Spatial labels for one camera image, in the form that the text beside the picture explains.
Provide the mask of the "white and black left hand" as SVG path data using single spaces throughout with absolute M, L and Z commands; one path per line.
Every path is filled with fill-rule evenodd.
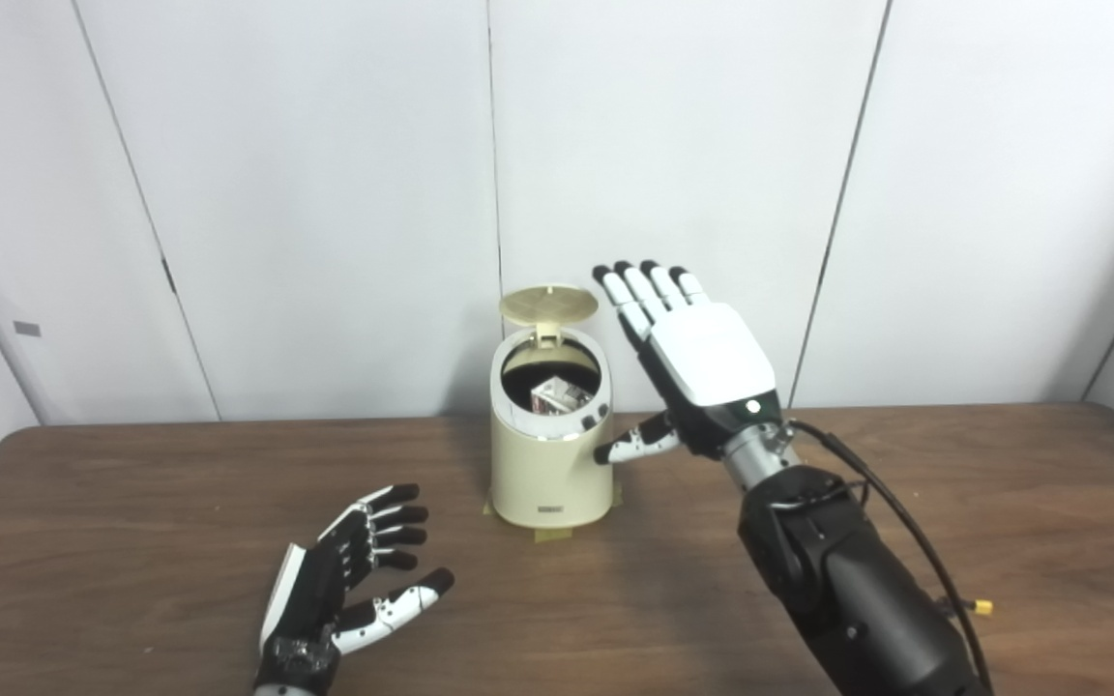
M 348 602 L 380 569 L 412 571 L 408 547 L 426 543 L 420 486 L 384 486 L 350 503 L 311 547 L 290 543 L 258 638 L 255 695 L 328 695 L 340 661 L 416 621 L 455 586 L 439 567 L 416 584 Z

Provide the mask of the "white and black right hand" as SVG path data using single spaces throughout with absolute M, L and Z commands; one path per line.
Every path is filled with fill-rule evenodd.
M 661 414 L 594 449 L 594 462 L 686 447 L 726 463 L 739 437 L 781 420 L 776 371 L 759 340 L 694 273 L 645 259 L 598 265 L 592 275 L 663 404 Z

